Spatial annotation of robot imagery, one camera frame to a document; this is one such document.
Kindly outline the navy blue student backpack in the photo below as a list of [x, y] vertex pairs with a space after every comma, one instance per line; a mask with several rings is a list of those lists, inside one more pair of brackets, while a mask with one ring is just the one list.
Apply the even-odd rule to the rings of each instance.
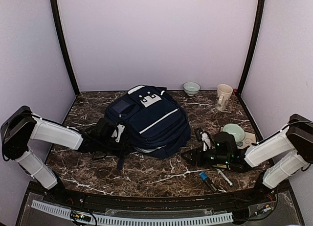
[[191, 138], [186, 111], [162, 87], [135, 86], [109, 104], [104, 117], [125, 126], [117, 143], [121, 159], [131, 151], [168, 158]]

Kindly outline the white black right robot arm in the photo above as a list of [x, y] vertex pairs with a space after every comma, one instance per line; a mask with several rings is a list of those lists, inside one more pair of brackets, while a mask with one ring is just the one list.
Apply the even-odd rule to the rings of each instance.
[[250, 141], [246, 147], [243, 145], [248, 135], [237, 124], [222, 126], [213, 137], [201, 128], [195, 130], [195, 135], [202, 145], [181, 154], [193, 166], [209, 165], [245, 173], [285, 153], [275, 165], [260, 174], [259, 183], [250, 191], [253, 203], [261, 203], [268, 196], [268, 190], [313, 163], [313, 123], [298, 114], [293, 114], [279, 131], [261, 141]]

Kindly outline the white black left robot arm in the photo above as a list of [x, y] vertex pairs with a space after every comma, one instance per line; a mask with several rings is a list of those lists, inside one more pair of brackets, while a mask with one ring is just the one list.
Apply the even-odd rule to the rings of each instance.
[[[86, 129], [92, 126], [93, 122], [96, 122], [103, 116], [104, 109], [92, 110], [83, 106], [78, 108], [73, 106], [68, 111], [68, 115], [64, 118], [64, 123], [75, 128]], [[31, 141], [31, 148], [35, 151], [40, 158], [46, 159], [49, 157], [49, 152], [52, 149], [62, 147], [54, 147], [52, 144], [45, 141]], [[22, 192], [26, 189], [30, 177], [28, 177], [16, 163], [0, 161], [0, 191], [12, 191]]]

